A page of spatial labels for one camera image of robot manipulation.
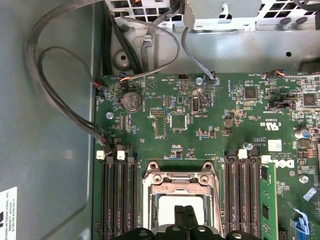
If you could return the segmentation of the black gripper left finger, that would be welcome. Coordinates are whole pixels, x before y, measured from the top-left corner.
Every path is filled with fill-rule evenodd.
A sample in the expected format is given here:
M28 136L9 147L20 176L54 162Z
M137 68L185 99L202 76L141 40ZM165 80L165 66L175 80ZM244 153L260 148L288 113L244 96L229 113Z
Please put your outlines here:
M125 232L114 240L189 240L190 233L187 224L185 207L174 207L174 224L162 225L163 230L153 233L151 230L138 227Z

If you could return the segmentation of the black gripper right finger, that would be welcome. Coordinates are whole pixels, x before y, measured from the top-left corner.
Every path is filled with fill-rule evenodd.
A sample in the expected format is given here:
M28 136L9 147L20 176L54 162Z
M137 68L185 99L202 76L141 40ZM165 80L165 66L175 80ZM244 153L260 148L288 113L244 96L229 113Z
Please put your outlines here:
M186 240L254 240L255 236L240 230L229 232L225 237L221 236L215 228L199 225L191 205L185 207Z

